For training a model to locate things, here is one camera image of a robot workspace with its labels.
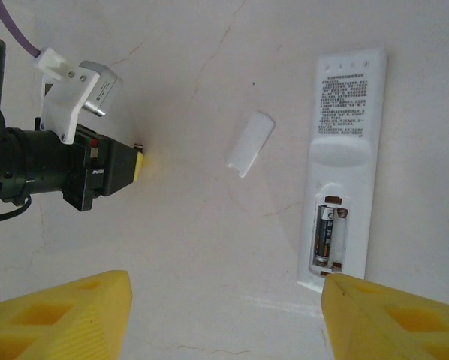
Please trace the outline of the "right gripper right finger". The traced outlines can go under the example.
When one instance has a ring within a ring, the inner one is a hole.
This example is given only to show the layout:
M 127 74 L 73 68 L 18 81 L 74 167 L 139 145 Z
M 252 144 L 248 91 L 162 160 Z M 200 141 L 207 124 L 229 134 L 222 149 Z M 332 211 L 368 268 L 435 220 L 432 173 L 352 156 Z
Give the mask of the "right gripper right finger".
M 321 307 L 335 359 L 449 359 L 449 304 L 331 274 Z

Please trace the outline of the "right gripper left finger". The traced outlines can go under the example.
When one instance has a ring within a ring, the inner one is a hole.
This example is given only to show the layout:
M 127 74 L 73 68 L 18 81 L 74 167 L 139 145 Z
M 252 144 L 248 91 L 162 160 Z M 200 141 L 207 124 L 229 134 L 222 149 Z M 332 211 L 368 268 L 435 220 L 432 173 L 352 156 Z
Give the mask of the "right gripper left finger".
M 126 271 L 0 302 L 0 359 L 118 359 L 131 311 Z

